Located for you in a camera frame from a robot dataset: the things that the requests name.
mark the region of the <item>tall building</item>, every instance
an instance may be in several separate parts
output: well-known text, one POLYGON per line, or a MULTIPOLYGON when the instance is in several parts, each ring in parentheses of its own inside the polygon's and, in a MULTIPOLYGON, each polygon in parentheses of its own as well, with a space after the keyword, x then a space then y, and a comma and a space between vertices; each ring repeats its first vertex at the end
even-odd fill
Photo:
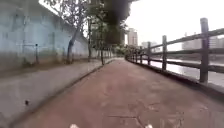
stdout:
MULTIPOLYGON (((210 38, 210 48, 224 48, 224 39, 218 37, 210 38)), ((182 43, 183 50, 200 49, 202 47, 201 39, 186 41, 182 43)))
POLYGON ((138 33, 133 28, 128 30, 128 45, 138 46, 138 33))

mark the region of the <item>concrete wall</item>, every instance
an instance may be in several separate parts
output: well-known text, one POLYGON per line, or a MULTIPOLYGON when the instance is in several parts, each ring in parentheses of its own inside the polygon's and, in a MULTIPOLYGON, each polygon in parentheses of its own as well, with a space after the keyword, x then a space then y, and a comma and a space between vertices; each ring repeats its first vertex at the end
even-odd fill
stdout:
MULTIPOLYGON (((21 67, 24 60, 62 61, 74 30, 38 0, 0 1, 0 71, 21 67)), ((88 56, 87 40, 78 36, 75 58, 88 56)))

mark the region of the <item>railing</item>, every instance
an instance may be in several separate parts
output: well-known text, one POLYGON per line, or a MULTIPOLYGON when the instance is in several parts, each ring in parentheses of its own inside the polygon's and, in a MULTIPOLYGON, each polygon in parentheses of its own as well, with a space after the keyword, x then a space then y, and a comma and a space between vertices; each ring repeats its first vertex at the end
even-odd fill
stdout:
POLYGON ((210 37, 212 36, 218 36, 224 34, 224 28, 218 29, 214 31, 209 31, 208 28, 208 20, 206 18, 202 18, 200 20, 201 22, 201 34, 192 35, 183 37, 177 40, 173 41, 167 41, 167 37, 163 36, 163 43, 160 45, 152 46, 150 47, 150 44, 148 45, 147 49, 140 49, 135 50, 130 55, 127 56, 127 59, 132 62, 138 62, 140 59, 140 63, 142 64, 143 60, 148 61, 148 65, 151 66, 151 61, 155 62, 161 62, 162 63, 162 71, 167 70, 167 64, 173 64, 173 65, 179 65, 179 66, 185 66, 190 68, 197 68, 200 69, 200 79, 199 82, 201 83, 207 83, 208 82, 208 72, 218 72, 218 73, 224 73, 224 67, 218 66, 218 65, 211 65, 209 64, 209 54, 224 54, 224 48, 214 48, 210 49, 210 37), (202 48, 196 49, 196 50, 182 50, 182 51, 167 51, 167 46, 171 44, 176 43, 185 43, 186 41, 191 41, 195 39, 201 39, 202 48), (162 47, 162 52, 152 53, 152 49, 162 47), (197 63, 187 63, 187 62, 175 62, 175 61, 168 61, 167 55, 173 55, 173 54, 192 54, 192 53, 198 53, 201 55, 201 64, 197 63), (155 55, 162 55, 162 59, 153 59, 152 56, 155 55))

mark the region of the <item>curb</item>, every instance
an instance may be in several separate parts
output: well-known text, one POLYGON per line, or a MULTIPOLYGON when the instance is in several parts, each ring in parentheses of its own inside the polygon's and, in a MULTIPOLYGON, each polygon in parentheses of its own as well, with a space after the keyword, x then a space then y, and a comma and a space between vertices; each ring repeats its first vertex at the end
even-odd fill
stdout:
POLYGON ((66 84, 66 86, 62 89, 59 89, 58 91, 56 91, 55 93, 53 93, 52 95, 49 95, 48 97, 46 97, 43 101, 41 101, 38 105, 33 106, 31 108, 29 108, 29 110, 27 110, 26 112, 22 113, 21 115, 19 115, 18 117, 16 117, 13 121, 11 121, 6 127, 6 128, 14 128, 15 125, 19 122, 21 122, 22 120, 24 120, 25 118, 29 117, 31 114, 33 114, 34 112, 36 112, 39 108, 43 107, 44 105, 46 105, 49 101, 53 100, 54 98, 56 98, 57 96, 59 96, 60 94, 62 94, 63 92, 67 91, 69 88, 73 87, 74 84, 78 83, 79 81, 81 81, 82 79, 84 79, 85 77, 91 75, 92 73, 98 71, 99 69, 103 68, 104 66, 106 66, 107 64, 110 64, 111 62, 113 62, 114 59, 109 60, 108 62, 106 62, 104 65, 100 65, 96 68, 94 68, 93 70, 87 72, 86 74, 80 76, 79 78, 76 78, 74 80, 72 80, 71 82, 69 82, 68 84, 66 84))

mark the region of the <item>building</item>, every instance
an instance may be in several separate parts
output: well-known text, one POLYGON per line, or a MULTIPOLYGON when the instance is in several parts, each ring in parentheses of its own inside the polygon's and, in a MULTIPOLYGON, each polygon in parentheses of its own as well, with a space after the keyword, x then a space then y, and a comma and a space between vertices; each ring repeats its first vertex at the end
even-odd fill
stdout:
MULTIPOLYGON (((148 44, 150 43, 150 46, 156 46, 156 42, 142 42, 142 48, 148 48, 148 44)), ((151 52, 160 52, 160 48, 153 48, 151 49, 151 52)))
MULTIPOLYGON (((182 43, 183 50, 200 49, 202 47, 201 39, 186 41, 182 43)), ((224 48, 224 39, 218 37, 210 38, 210 48, 224 48)))
POLYGON ((128 30, 128 45, 138 46, 138 33, 133 28, 128 30))

